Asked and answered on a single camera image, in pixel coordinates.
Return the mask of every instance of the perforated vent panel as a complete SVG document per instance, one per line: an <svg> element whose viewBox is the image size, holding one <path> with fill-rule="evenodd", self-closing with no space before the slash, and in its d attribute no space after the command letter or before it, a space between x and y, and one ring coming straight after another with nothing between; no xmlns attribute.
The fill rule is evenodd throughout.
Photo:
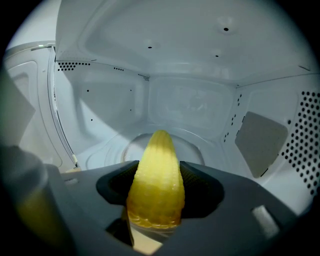
<svg viewBox="0 0 320 256"><path fill-rule="evenodd" d="M144 74L138 74L138 76L143 77L143 79L144 79L145 81L148 81L148 82L149 82L150 76L147 76L147 75L144 75Z"/></svg>
<svg viewBox="0 0 320 256"><path fill-rule="evenodd" d="M59 62L57 70L58 71L73 71L76 66L83 65L83 66L90 66L90 63L85 62Z"/></svg>
<svg viewBox="0 0 320 256"><path fill-rule="evenodd" d="M301 95L298 119L281 155L315 196L320 193L320 93L303 91Z"/></svg>

